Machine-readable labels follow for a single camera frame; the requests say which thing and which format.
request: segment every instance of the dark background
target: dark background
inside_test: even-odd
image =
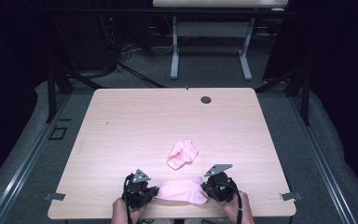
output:
[[[94,1],[88,0],[29,2],[34,7],[96,7]],[[123,2],[116,3],[127,7]],[[150,1],[137,3],[141,4],[137,7],[150,7]],[[332,17],[284,20],[265,78],[280,77],[301,66],[312,49],[311,89],[335,124],[345,160],[358,176],[358,1],[289,2],[288,10],[307,9],[332,9]],[[150,20],[138,22],[140,19],[132,17],[121,22],[127,27],[125,32],[147,48],[148,35],[137,34],[147,33]],[[111,66],[100,22],[96,16],[60,16],[54,22],[42,16],[29,18],[16,1],[0,1],[0,167],[32,115],[37,100],[34,88],[47,80],[51,57],[75,69]],[[315,39],[321,41],[314,45]]]

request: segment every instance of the wooden table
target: wooden table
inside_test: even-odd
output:
[[[211,98],[209,104],[200,99]],[[167,158],[176,142],[191,139],[197,158],[174,171]],[[53,219],[111,218],[124,179],[140,168],[149,187],[203,177],[214,164],[249,194],[256,217],[296,212],[269,129],[252,89],[97,90],[52,201]],[[224,217],[216,202],[202,205],[154,199],[144,218]]]

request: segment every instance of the wire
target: wire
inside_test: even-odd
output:
[[[224,185],[226,187],[229,187],[229,188],[233,189],[235,191],[235,193],[237,194],[237,199],[238,199],[237,224],[241,224],[243,207],[242,207],[242,198],[240,196],[240,193],[238,192],[237,189],[232,188],[230,185],[228,185],[226,183],[216,183],[216,185]]]
[[[132,224],[132,219],[131,219],[131,214],[130,214],[130,207],[129,207],[129,204],[127,202],[127,193],[126,193],[126,183],[127,181],[129,181],[128,178],[126,178],[124,180],[124,186],[123,186],[123,194],[124,194],[124,202],[126,203],[126,209],[127,209],[127,220],[129,222],[129,224]]]
[[[168,22],[167,17],[164,17],[164,19],[165,19],[165,22],[167,23],[168,28],[171,31],[171,35],[173,35],[172,27],[170,26],[170,23]],[[186,37],[182,42],[178,43],[178,46],[183,44],[184,42],[186,42],[188,39],[189,39],[189,37]],[[169,48],[169,49],[164,52],[158,52],[156,50],[156,49],[163,49],[163,48]],[[169,53],[172,50],[172,48],[173,48],[173,44],[171,44],[170,46],[167,46],[167,47],[152,47],[151,49],[153,51],[155,51],[156,54],[163,55],[163,54]]]
[[[129,68],[128,66],[124,65],[123,63],[117,63],[117,65],[120,65],[124,70],[126,70],[129,73],[131,73],[132,75],[140,78],[149,87],[152,87],[150,84],[153,84],[153,85],[155,85],[157,87],[160,87],[160,88],[166,88],[166,86],[163,86],[163,85],[157,83],[156,81],[150,79],[149,77],[146,77],[146,76],[142,75],[141,73]]]
[[[73,54],[78,58],[79,61],[81,61],[83,64],[85,64],[90,69],[98,69],[96,67],[90,66],[90,64],[87,63],[86,60],[84,60],[83,57],[80,56],[80,54],[75,50],[75,48],[72,46],[72,44],[69,42],[69,40],[65,37],[62,30],[58,27],[58,25],[55,22],[54,22],[54,26],[55,26],[56,30],[58,31],[61,39],[63,40],[63,43],[65,44],[65,46],[73,52]],[[106,68],[99,74],[87,76],[87,78],[92,79],[92,78],[96,78],[96,77],[104,77],[104,76],[109,75],[113,71],[115,71],[115,69],[116,69],[115,62],[114,62],[115,56],[113,55],[113,53],[111,53],[109,58],[110,58],[111,62],[110,62],[110,66],[108,68]]]

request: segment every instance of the pink towel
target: pink towel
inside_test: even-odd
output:
[[[173,180],[159,186],[158,199],[169,201],[182,201],[202,204],[208,201],[208,195],[203,191],[202,178],[196,177],[187,180]]]
[[[196,159],[199,152],[191,144],[191,140],[177,142],[168,157],[168,165],[174,170],[181,168],[186,162]]]

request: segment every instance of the small black object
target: small black object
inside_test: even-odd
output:
[[[237,185],[225,172],[210,176],[206,183],[201,184],[201,187],[209,197],[228,203],[231,202],[237,190]]]
[[[299,192],[289,192],[289,193],[281,194],[281,198],[284,201],[289,201],[289,200],[297,201],[297,200],[303,199],[303,196]]]
[[[124,192],[121,196],[127,206],[132,209],[140,208],[152,201],[153,197],[158,194],[159,190],[157,187],[148,188],[148,183],[146,181],[134,183],[132,181],[134,177],[134,174],[127,176],[124,183]]]

